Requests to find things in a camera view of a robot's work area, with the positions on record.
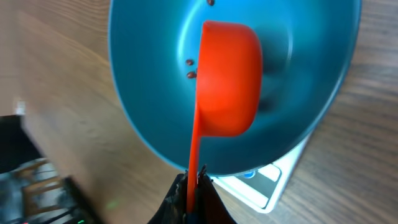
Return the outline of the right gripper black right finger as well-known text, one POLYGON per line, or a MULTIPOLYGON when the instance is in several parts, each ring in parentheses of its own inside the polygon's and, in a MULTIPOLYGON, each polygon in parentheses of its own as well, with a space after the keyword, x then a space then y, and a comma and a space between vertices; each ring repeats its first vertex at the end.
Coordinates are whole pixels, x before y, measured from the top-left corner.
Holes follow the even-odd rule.
POLYGON ((198 222, 204 224, 236 224, 213 186, 204 165, 198 173, 196 191, 198 222))

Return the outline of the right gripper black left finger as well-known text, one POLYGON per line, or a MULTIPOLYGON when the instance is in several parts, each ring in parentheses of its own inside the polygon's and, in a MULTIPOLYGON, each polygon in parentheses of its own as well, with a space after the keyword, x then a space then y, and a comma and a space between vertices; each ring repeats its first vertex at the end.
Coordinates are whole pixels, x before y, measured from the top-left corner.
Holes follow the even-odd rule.
POLYGON ((148 224, 186 223, 187 175, 178 174, 148 224))

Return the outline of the orange measuring scoop blue handle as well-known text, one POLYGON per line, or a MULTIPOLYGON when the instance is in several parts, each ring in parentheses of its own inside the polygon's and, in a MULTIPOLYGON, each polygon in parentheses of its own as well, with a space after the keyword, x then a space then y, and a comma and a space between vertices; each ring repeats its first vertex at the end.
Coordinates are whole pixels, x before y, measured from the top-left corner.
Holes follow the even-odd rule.
POLYGON ((195 209, 200 140, 233 137, 254 121, 262 80, 262 48, 248 26, 205 21, 198 56, 186 211, 195 209))

